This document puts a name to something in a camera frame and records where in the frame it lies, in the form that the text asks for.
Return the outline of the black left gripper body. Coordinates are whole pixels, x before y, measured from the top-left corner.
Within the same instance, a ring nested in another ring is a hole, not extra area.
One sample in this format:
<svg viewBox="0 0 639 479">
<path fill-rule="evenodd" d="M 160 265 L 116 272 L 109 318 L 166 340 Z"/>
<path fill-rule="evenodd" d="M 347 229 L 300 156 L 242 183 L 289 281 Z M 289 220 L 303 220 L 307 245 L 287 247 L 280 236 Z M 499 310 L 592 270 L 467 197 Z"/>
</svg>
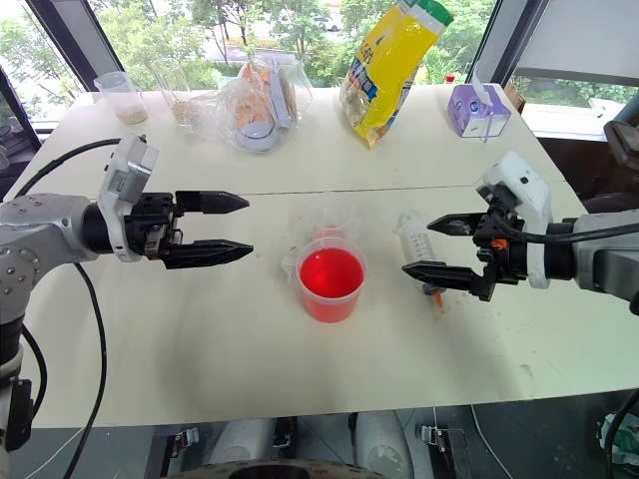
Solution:
<svg viewBox="0 0 639 479">
<path fill-rule="evenodd" d="M 178 227 L 181 213 L 170 193 L 145 193 L 124 216 L 127 245 L 131 251 L 148 259 L 162 259 L 183 232 Z"/>
</svg>

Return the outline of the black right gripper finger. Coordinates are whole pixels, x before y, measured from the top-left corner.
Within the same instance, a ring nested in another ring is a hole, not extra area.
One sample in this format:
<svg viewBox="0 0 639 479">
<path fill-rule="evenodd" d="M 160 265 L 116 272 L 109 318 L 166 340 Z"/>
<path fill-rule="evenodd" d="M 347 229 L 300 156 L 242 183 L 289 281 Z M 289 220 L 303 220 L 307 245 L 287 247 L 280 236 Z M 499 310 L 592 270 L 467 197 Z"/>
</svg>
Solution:
<svg viewBox="0 0 639 479">
<path fill-rule="evenodd" d="M 449 214 L 433 220 L 427 228 L 451 237 L 472 237 L 485 216 L 486 213 Z"/>
<path fill-rule="evenodd" d="M 415 261 L 401 267 L 402 271 L 421 283 L 426 295 L 448 289 L 461 290 L 483 297 L 483 278 L 467 266 L 451 266 L 440 261 Z"/>
</svg>

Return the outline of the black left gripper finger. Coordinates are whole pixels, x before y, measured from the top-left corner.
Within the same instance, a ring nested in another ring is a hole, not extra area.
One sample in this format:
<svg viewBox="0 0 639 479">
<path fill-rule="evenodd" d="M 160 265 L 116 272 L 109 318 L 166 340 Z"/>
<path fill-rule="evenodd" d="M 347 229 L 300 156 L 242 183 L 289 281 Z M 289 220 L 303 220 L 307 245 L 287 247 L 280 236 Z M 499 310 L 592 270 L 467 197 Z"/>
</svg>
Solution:
<svg viewBox="0 0 639 479">
<path fill-rule="evenodd" d="M 196 240 L 173 244 L 163 253 L 166 269 L 199 268 L 227 264 L 243 258 L 254 247 L 226 239 Z"/>
<path fill-rule="evenodd" d="M 223 191 L 177 191 L 177 208 L 183 213 L 224 215 L 250 206 L 250 202 Z"/>
</svg>

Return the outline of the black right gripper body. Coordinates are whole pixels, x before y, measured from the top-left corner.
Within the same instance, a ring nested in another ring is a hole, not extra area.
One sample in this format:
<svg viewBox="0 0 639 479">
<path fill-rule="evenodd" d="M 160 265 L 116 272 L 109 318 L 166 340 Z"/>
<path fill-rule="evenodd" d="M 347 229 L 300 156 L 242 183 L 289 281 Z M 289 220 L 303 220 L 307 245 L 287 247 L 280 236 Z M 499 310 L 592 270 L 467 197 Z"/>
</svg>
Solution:
<svg viewBox="0 0 639 479">
<path fill-rule="evenodd" d="M 485 263 L 471 288 L 480 300 L 491 300 L 498 283 L 517 285 L 527 279 L 527 244 L 516 236 L 524 226 L 515 212 L 516 197 L 511 191 L 486 193 L 487 212 L 479 215 L 472 234 L 477 258 Z"/>
</svg>

